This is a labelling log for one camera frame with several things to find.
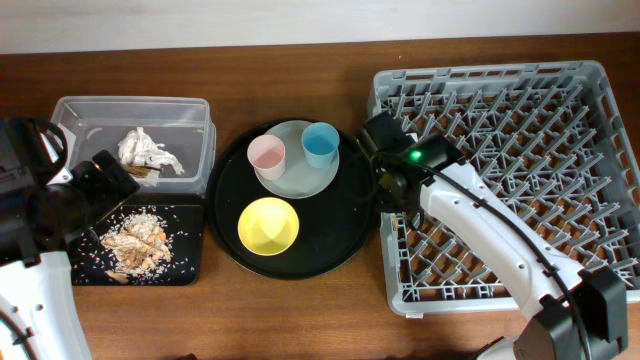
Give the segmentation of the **blue plastic cup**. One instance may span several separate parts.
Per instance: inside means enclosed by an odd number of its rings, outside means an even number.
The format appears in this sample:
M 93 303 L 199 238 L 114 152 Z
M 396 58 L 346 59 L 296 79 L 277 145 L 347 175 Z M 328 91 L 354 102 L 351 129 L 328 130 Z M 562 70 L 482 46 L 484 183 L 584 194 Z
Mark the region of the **blue plastic cup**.
M 301 136 L 307 162 L 314 168 L 327 168 L 333 162 L 340 144 L 336 128 L 324 122 L 307 126 Z

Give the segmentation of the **gold foil wrapper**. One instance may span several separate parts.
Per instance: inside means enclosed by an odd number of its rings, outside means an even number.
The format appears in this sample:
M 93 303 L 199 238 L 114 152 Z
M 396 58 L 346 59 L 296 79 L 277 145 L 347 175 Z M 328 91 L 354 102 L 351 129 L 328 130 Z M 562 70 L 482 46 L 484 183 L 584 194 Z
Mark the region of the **gold foil wrapper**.
M 124 165 L 123 168 L 126 172 L 134 178 L 158 178 L 161 170 L 159 168 L 153 168 L 148 166 L 132 166 Z

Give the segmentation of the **white tissue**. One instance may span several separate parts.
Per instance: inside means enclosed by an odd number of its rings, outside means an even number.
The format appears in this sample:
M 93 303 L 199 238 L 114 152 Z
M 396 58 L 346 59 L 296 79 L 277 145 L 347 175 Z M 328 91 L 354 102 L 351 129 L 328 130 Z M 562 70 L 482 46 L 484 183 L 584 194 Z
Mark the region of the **white tissue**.
M 163 173 L 164 167 L 173 169 L 177 176 L 185 173 L 183 165 L 177 157 L 164 149 L 165 145 L 156 143 L 145 133 L 143 127 L 137 127 L 127 133 L 125 138 L 118 143 L 119 163 L 132 166 L 148 166 L 159 168 L 161 173 L 158 178 L 134 178 L 144 187 L 155 187 Z

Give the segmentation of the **pink plastic cup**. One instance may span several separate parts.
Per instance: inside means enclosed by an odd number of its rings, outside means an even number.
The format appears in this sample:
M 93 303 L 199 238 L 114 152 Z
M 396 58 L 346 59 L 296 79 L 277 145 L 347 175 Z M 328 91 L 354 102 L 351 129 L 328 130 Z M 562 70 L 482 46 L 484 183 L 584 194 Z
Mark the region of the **pink plastic cup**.
M 286 147 L 277 136 L 261 135 L 249 144 L 247 158 L 262 178 L 275 180 L 285 172 Z

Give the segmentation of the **yellow bowl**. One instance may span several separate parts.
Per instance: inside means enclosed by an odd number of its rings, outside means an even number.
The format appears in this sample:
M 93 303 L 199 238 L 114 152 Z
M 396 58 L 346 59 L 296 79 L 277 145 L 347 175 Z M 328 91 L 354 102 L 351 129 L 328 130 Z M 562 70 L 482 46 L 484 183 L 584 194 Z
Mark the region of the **yellow bowl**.
M 241 213 L 237 232 L 242 245 L 259 256 L 275 256 L 296 241 L 300 223 L 295 209 L 276 197 L 251 202 Z

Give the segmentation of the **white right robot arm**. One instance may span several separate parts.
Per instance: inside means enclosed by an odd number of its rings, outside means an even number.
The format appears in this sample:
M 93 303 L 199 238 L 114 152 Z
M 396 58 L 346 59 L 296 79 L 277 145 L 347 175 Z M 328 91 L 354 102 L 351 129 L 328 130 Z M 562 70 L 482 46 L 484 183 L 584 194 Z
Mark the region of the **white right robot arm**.
M 506 287 L 528 324 L 479 359 L 613 359 L 628 347 L 626 287 L 608 267 L 587 271 L 500 201 L 441 135 L 406 134 L 387 113 L 356 141 L 395 210 L 422 211 L 452 230 Z

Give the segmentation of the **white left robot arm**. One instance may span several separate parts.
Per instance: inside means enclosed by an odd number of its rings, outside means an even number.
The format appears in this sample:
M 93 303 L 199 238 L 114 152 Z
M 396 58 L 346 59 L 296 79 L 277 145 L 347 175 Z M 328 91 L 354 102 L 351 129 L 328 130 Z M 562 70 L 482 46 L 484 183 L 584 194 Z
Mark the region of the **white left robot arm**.
M 67 169 L 63 130 L 1 121 L 1 356 L 88 359 L 67 249 L 138 191 L 107 151 Z

